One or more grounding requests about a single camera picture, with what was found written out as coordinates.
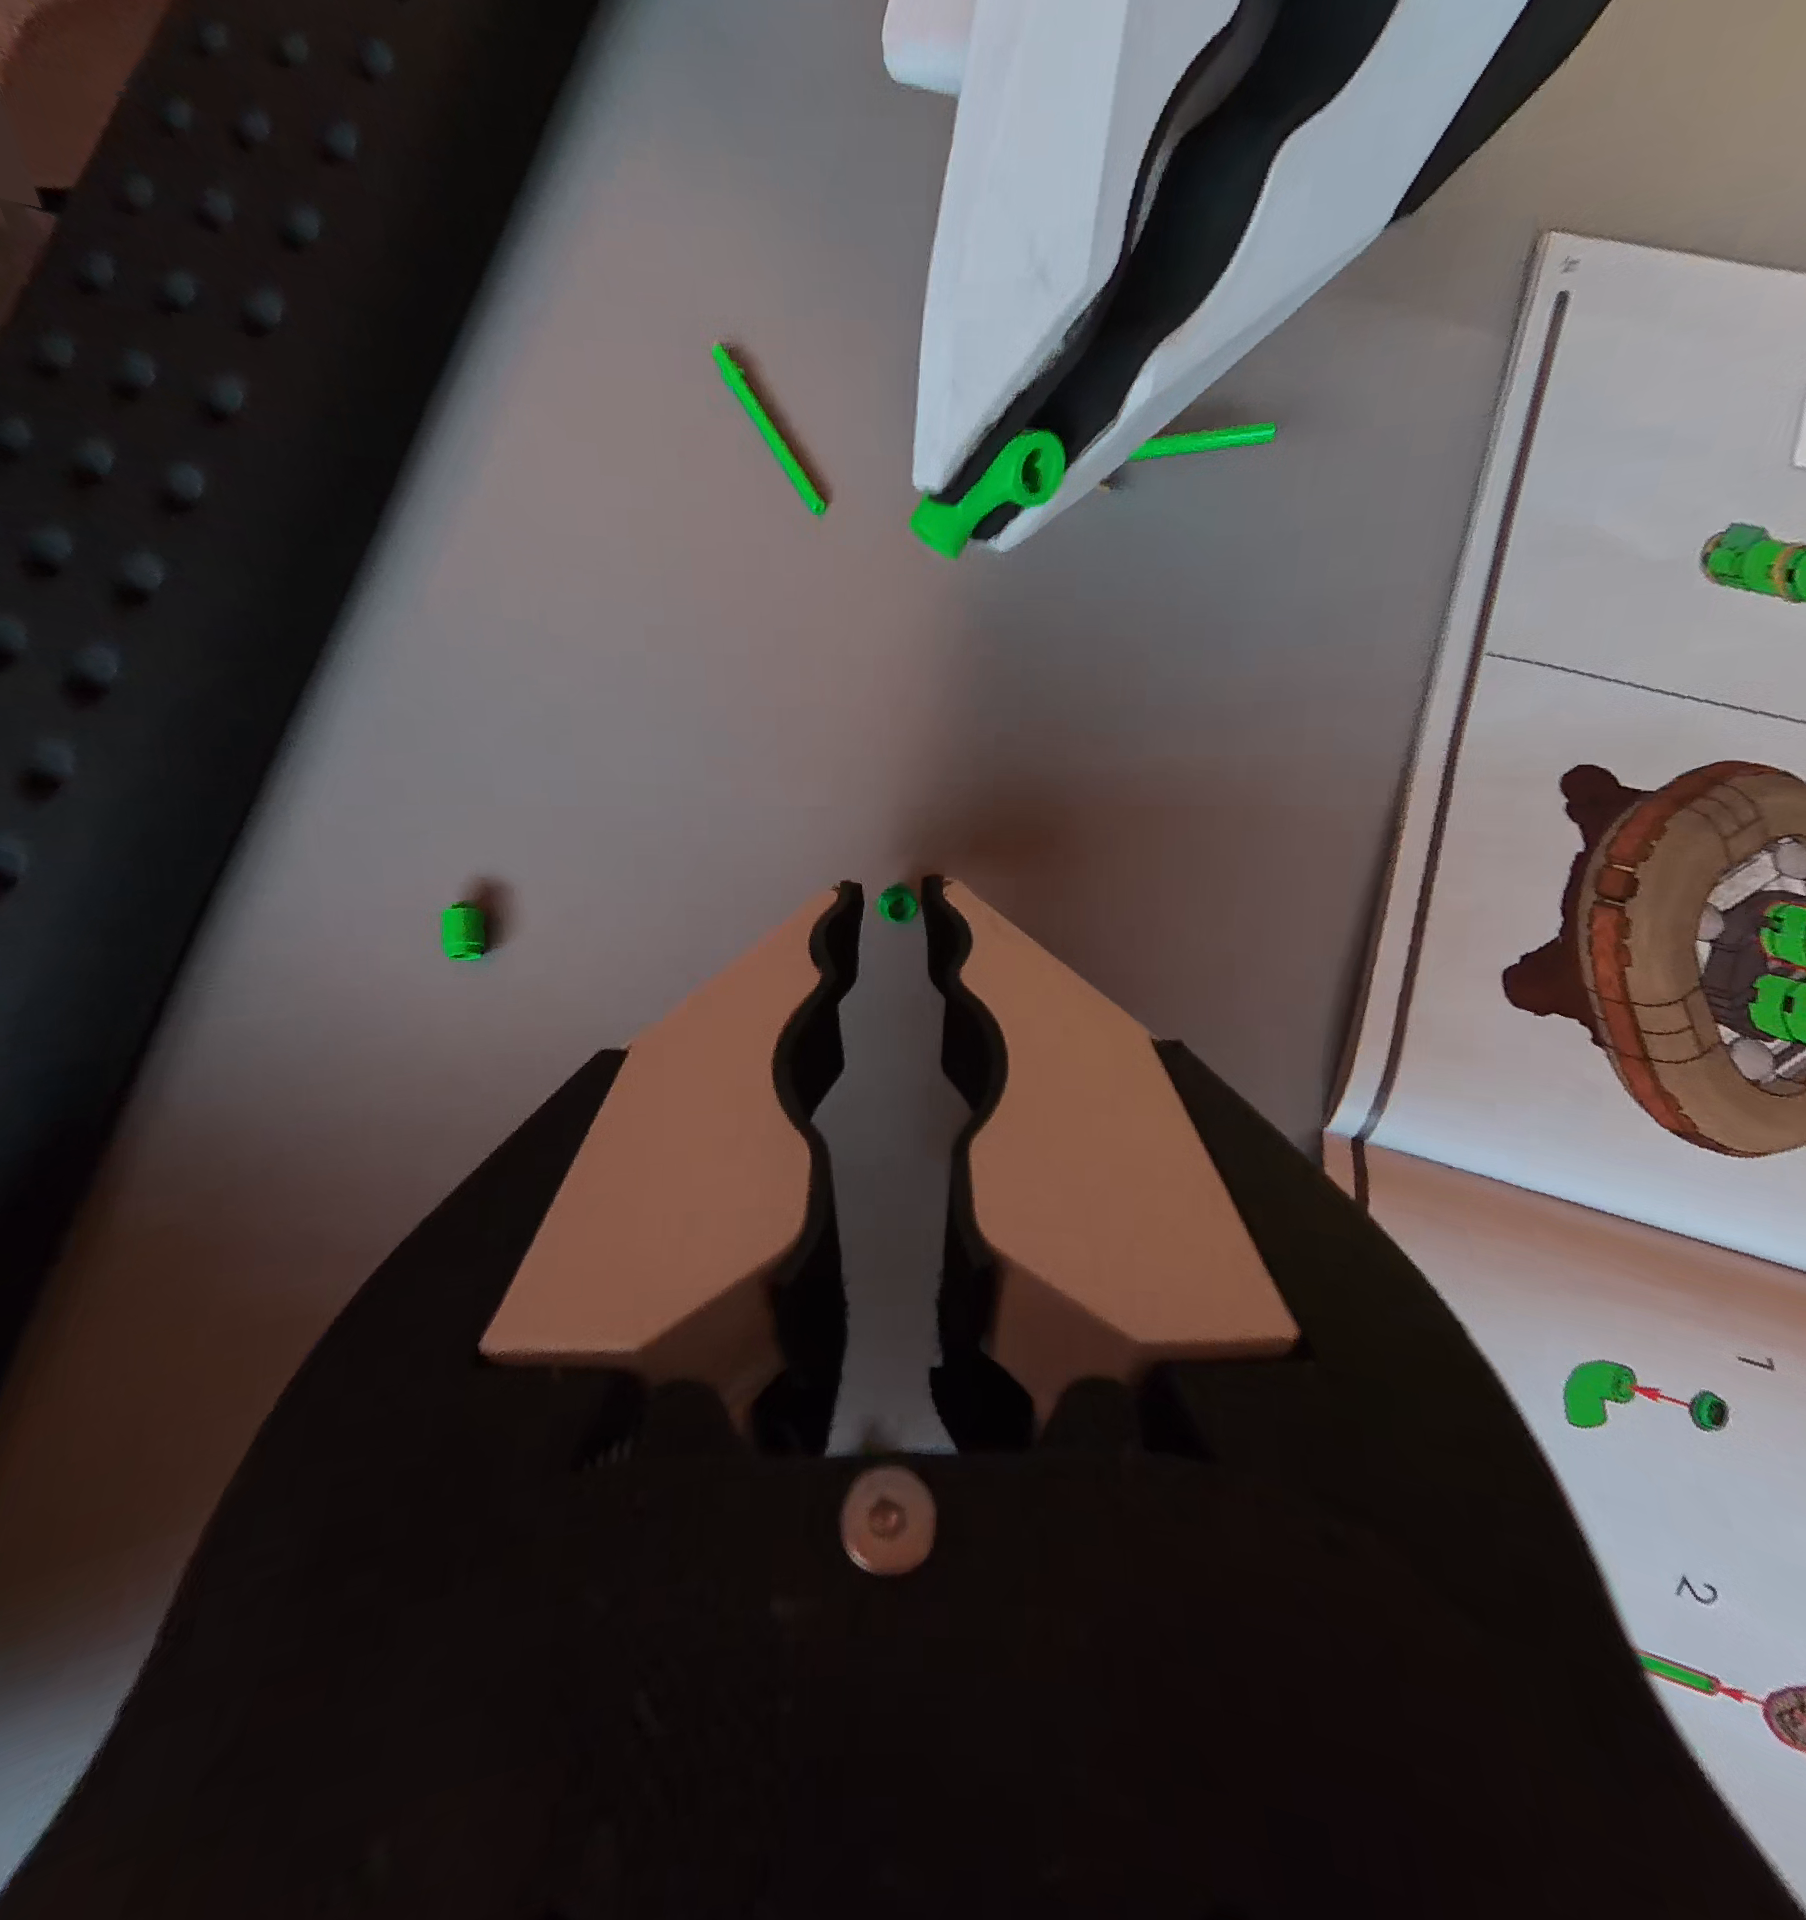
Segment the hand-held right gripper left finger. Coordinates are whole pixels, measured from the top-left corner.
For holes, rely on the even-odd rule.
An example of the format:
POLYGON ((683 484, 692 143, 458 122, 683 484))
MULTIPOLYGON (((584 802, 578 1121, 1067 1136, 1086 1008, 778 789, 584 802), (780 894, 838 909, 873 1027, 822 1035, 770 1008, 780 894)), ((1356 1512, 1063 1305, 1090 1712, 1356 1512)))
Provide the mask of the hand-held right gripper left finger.
POLYGON ((816 1111, 863 913, 826 888, 626 1045, 485 1359, 696 1382, 760 1450, 826 1450, 848 1303, 816 1111))

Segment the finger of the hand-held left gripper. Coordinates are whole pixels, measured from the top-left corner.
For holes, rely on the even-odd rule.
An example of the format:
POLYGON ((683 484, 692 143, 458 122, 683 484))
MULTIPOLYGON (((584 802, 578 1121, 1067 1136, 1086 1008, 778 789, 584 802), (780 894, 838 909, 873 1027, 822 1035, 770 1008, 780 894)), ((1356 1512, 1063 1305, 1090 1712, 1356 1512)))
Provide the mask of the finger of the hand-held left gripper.
POLYGON ((1109 289, 1168 153, 1222 104, 1276 3, 913 5, 913 85, 956 98, 925 279, 913 482, 960 473, 1109 289))
POLYGON ((1360 256, 1505 42, 1517 2, 1280 3, 1245 77, 1168 159, 1084 347, 1010 405, 1053 432, 1059 492, 985 529, 999 552, 1094 492, 1360 256))

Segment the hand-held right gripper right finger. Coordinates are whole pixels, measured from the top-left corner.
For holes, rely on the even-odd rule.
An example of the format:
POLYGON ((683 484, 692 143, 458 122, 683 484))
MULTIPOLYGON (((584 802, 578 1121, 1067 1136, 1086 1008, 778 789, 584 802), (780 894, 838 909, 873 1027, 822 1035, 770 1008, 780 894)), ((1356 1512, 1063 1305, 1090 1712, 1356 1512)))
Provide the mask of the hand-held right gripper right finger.
POLYGON ((962 1452, 1012 1452, 1080 1382, 1299 1347, 1152 1031, 968 884, 929 876, 952 1144, 931 1396, 962 1452))

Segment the green lego elbow piece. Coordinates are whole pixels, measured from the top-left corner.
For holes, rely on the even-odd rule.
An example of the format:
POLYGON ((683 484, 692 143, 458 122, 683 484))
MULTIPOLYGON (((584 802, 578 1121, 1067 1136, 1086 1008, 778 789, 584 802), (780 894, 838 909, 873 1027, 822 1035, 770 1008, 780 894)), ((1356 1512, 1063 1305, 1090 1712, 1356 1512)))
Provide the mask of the green lego elbow piece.
POLYGON ((1067 450, 1049 430, 1024 430, 1001 446, 962 494, 923 492, 912 514, 912 535, 929 550, 954 558, 985 521, 1047 504, 1067 473, 1067 450))

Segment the lego instruction booklet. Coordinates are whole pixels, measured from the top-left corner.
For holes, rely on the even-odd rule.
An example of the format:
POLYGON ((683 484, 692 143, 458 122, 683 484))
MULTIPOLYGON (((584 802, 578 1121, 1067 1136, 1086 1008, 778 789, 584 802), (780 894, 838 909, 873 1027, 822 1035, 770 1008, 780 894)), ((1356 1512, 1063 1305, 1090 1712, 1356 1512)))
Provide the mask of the lego instruction booklet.
POLYGON ((1806 273, 1550 234, 1325 1165, 1806 1908, 1806 273))

